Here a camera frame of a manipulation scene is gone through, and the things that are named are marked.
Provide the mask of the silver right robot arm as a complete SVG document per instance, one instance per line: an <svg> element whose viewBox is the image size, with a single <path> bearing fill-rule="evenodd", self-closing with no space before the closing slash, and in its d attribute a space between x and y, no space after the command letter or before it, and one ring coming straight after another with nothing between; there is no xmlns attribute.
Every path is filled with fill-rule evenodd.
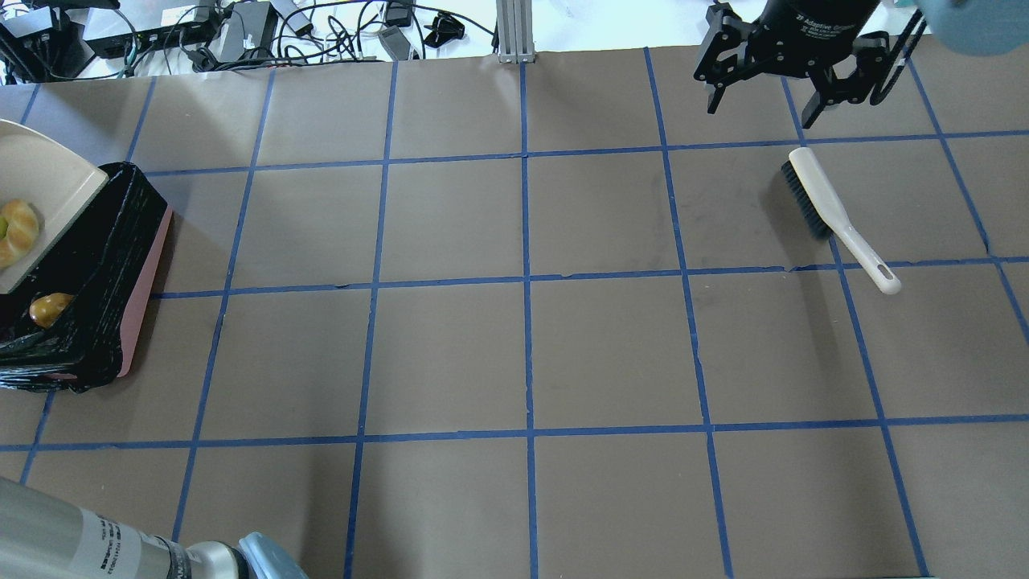
<svg viewBox="0 0 1029 579"><path fill-rule="evenodd" d="M881 104L924 33L958 55L1007 55L1027 43L1025 1L916 1L900 35L864 32L877 1L768 1L757 19L740 19L714 1L691 77L708 88L716 113L725 91L754 76L808 78L802 110L809 128L839 104Z"/></svg>

